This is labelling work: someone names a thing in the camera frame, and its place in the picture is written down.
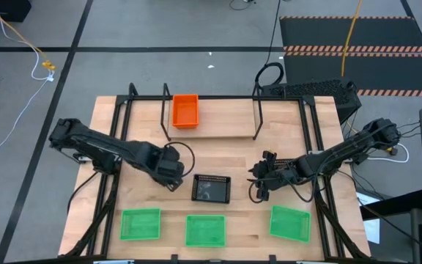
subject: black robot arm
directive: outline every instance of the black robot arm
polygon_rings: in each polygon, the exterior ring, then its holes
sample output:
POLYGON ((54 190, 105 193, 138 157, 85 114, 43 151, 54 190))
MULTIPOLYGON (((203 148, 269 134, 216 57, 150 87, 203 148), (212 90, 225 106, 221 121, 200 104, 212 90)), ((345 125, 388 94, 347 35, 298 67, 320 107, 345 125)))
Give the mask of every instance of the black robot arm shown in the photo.
POLYGON ((121 141, 93 131, 77 119, 60 119, 51 133, 50 147, 74 149, 92 159, 94 170, 111 175, 120 160, 143 172, 154 181, 175 191, 183 182, 184 166, 180 154, 170 145, 158 147, 149 142, 121 141))
POLYGON ((399 138, 396 124, 382 118, 370 122, 360 132, 328 150, 302 155, 285 163, 283 167, 275 166, 276 153, 264 151, 264 160, 250 170, 256 178, 250 181, 258 188, 257 198, 268 201, 269 191, 288 184, 312 182, 320 175, 333 175, 348 158, 357 159, 371 148, 386 150, 397 145, 399 138))

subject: wooden tabletop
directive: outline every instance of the wooden tabletop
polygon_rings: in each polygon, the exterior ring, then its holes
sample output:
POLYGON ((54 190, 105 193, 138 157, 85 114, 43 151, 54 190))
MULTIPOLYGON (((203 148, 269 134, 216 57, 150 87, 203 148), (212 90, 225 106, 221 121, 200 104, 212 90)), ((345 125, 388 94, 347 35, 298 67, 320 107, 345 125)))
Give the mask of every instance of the wooden tabletop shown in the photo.
MULTIPOLYGON (((106 133, 110 131, 115 97, 98 97, 90 128, 106 133)), ((160 101, 133 101, 127 140, 148 141, 158 146, 167 143, 160 128, 160 101)), ((254 105, 256 124, 258 109, 254 105)), ((270 150, 278 158, 296 158, 306 153, 300 113, 297 102, 262 101, 264 123, 258 138, 249 139, 181 139, 193 149, 196 165, 184 183, 175 191, 154 182, 149 175, 123 163, 112 226, 108 258, 111 259, 170 259, 178 254, 181 260, 268 260, 275 254, 278 260, 323 260, 322 244, 317 223, 315 204, 300 200, 293 190, 283 187, 270 193, 270 201, 253 204, 248 198, 248 169, 262 159, 262 152, 270 150), (192 202, 193 174, 223 175, 232 177, 231 202, 228 205, 207 202, 192 202), (311 213, 310 243, 288 241, 269 235, 270 210, 273 205, 307 210, 311 213), (155 241, 121 241, 119 239, 122 210, 131 208, 161 208, 161 234, 155 241), (223 248, 185 247, 185 218, 189 214, 221 214, 226 216, 227 245, 223 248)), ((333 98, 316 98, 316 109, 325 148, 343 140, 333 98)), ((312 126, 310 110, 307 108, 309 126, 312 126)), ((124 109, 120 113, 120 122, 124 109)), ((311 141, 316 149, 311 127, 311 141)), ((190 153, 177 145, 185 170, 190 166, 190 153)), ((342 171, 351 174, 343 165, 342 171)), ((92 166, 80 166, 76 187, 92 174, 92 166)), ((68 252, 92 222, 100 177, 83 188, 72 202, 59 253, 68 252)), ((366 254, 370 254, 364 232, 355 187, 345 175, 332 178, 333 193, 341 226, 350 238, 366 254)), ((309 197, 311 185, 297 187, 309 197)), ((330 250, 336 256, 333 231, 327 224, 330 250)), ((99 228, 95 252, 100 252, 104 227, 99 228)))

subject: green plastic tray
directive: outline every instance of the green plastic tray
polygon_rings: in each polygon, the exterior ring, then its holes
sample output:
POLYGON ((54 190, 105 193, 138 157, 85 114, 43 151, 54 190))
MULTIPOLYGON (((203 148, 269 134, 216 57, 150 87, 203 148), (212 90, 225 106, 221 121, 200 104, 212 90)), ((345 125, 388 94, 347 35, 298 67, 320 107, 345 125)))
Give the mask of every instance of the green plastic tray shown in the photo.
POLYGON ((187 216, 186 246, 226 246, 226 217, 222 215, 187 216))
POLYGON ((123 210, 120 240, 138 241, 160 237, 160 208, 123 210))
POLYGON ((304 243, 310 242, 311 214, 274 205, 271 209, 270 235, 304 243))

